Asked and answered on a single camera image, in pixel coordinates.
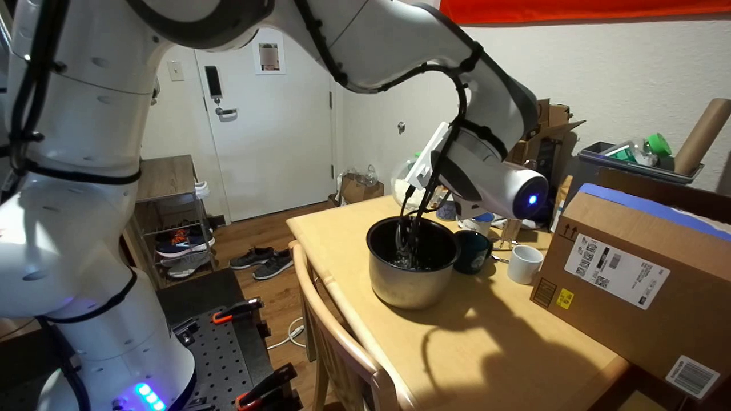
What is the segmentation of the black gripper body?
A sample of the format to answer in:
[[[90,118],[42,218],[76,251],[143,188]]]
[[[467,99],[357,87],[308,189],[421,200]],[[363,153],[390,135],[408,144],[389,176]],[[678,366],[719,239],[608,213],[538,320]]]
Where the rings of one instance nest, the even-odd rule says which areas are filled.
[[[416,188],[408,185],[403,196],[398,225],[396,225],[396,261],[398,264],[435,264],[435,245],[440,227],[435,219],[423,218],[423,209],[408,211],[408,200]]]

